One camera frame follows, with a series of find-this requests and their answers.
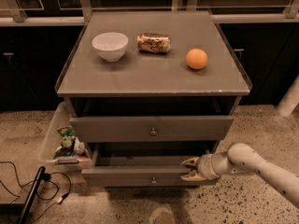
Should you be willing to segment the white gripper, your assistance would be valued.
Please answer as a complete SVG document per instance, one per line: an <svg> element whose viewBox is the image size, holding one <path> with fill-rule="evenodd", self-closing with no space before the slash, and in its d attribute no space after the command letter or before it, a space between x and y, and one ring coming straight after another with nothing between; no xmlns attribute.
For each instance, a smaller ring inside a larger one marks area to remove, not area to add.
<svg viewBox="0 0 299 224"><path fill-rule="evenodd" d="M182 175L180 178L184 181L204 181L206 179L212 180L219 178L220 176L215 172L212 165L212 155L206 154L199 157L189 158L181 163L185 167L196 168L186 175Z"/></svg>

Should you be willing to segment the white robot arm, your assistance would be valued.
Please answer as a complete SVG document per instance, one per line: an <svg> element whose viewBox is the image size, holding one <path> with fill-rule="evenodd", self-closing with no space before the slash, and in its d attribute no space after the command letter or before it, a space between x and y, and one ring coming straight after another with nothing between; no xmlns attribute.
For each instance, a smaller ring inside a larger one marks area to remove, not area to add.
<svg viewBox="0 0 299 224"><path fill-rule="evenodd" d="M222 175L256 174L299 208L299 175L267 161L247 144L234 143L225 152L192 157L181 164L192 169L180 177L189 182L214 180Z"/></svg>

